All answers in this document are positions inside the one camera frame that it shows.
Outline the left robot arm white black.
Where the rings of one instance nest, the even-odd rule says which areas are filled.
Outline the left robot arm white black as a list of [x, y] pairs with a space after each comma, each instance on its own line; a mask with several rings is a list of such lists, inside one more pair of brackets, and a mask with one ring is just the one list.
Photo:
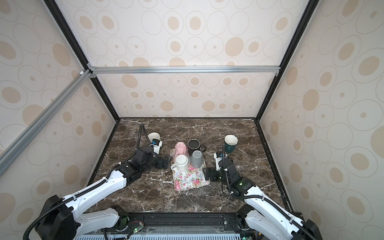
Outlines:
[[97, 229], [114, 227], [121, 214], [114, 208], [98, 213], [86, 211], [112, 193], [119, 191], [151, 168], [167, 169], [172, 156], [159, 156], [160, 147], [151, 145], [136, 149], [127, 160], [113, 167], [101, 180], [65, 197], [54, 195], [46, 200], [39, 217], [25, 230], [24, 240], [35, 230], [43, 240], [73, 240]]

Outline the diagonal aluminium rail left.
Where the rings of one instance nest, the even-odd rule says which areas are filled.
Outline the diagonal aluminium rail left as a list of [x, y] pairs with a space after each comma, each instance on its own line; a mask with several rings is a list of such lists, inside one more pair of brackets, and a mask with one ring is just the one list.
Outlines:
[[34, 140], [47, 123], [57, 114], [83, 82], [90, 78], [91, 71], [78, 75], [42, 113], [1, 154], [1, 175], [3, 175], [26, 147]]

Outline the pink mug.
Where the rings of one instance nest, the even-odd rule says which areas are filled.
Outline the pink mug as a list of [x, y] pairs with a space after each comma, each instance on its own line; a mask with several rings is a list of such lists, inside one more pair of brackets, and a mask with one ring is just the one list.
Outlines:
[[174, 160], [179, 156], [179, 155], [185, 155], [188, 159], [188, 162], [190, 162], [189, 154], [188, 154], [188, 148], [187, 145], [184, 142], [178, 142], [175, 145], [175, 155], [174, 155]]

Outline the horizontal aluminium rail back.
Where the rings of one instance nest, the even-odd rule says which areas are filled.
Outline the horizontal aluminium rail back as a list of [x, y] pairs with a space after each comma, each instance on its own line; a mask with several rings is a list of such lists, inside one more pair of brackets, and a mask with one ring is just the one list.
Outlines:
[[94, 74], [278, 73], [279, 66], [90, 67]]

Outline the small circuit board with leds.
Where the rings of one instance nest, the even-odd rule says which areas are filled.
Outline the small circuit board with leds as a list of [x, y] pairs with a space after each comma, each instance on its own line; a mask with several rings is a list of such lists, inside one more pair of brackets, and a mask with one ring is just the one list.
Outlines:
[[145, 227], [145, 225], [143, 222], [134, 221], [128, 225], [128, 230], [129, 230], [129, 232], [137, 233], [137, 232], [141, 231], [144, 227]]

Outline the floral serving tray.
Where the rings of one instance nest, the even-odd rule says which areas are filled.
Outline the floral serving tray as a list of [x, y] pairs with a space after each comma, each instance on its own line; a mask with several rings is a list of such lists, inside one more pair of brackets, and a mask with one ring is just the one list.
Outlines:
[[210, 184], [205, 180], [203, 168], [206, 167], [205, 160], [201, 168], [194, 168], [191, 165], [191, 156], [189, 156], [189, 168], [186, 172], [176, 172], [172, 170], [174, 187], [177, 192], [204, 187]]

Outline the grey mug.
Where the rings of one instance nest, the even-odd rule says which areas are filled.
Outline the grey mug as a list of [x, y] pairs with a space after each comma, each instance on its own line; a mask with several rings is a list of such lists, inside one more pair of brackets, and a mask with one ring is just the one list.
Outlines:
[[194, 151], [191, 156], [191, 165], [194, 168], [201, 168], [203, 165], [204, 157], [201, 151]]

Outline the light green mug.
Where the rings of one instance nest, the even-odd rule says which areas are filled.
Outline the light green mug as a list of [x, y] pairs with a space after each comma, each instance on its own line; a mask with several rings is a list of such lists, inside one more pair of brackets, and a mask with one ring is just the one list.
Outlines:
[[158, 141], [161, 140], [160, 134], [156, 133], [156, 132], [148, 134], [148, 138], [149, 138], [151, 144], [156, 144]]

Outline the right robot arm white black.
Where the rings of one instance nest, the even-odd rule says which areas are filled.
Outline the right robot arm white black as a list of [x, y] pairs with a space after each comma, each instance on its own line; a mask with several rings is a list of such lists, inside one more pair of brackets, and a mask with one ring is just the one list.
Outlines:
[[247, 177], [241, 176], [231, 158], [220, 158], [217, 166], [203, 168], [205, 179], [220, 181], [231, 197], [246, 204], [236, 212], [242, 230], [255, 230], [270, 240], [321, 240], [319, 227], [276, 204]]

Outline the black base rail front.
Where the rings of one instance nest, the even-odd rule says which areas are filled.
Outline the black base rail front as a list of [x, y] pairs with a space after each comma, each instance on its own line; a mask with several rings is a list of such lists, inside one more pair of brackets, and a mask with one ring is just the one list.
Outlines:
[[176, 229], [212, 229], [224, 233], [234, 232], [241, 236], [252, 236], [255, 240], [261, 240], [264, 234], [253, 229], [246, 223], [245, 215], [239, 213], [130, 213], [118, 220], [114, 227], [102, 229], [104, 235], [123, 234], [128, 237], [134, 233], [129, 232], [128, 225], [134, 221], [141, 221], [145, 227], [138, 233], [145, 230], [156, 230], [161, 228]]

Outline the black mug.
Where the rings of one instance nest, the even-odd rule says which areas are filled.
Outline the black mug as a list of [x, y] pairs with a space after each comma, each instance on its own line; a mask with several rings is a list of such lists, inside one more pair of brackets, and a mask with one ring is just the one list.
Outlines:
[[188, 147], [189, 156], [192, 156], [193, 152], [195, 152], [195, 151], [201, 151], [202, 153], [204, 153], [207, 150], [207, 147], [202, 146], [201, 142], [197, 139], [189, 140], [187, 147]]

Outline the white mug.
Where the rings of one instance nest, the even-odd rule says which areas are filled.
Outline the white mug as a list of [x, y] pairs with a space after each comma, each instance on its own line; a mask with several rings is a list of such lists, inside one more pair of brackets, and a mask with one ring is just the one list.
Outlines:
[[171, 170], [176, 172], [186, 172], [189, 168], [189, 159], [186, 155], [178, 155], [175, 158], [174, 164], [171, 166]]

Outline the dark green mug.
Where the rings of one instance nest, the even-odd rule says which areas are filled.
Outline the dark green mug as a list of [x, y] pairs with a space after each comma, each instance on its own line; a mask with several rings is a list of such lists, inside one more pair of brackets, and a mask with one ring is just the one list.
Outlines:
[[238, 144], [238, 138], [234, 135], [225, 136], [225, 151], [226, 153], [232, 153]]

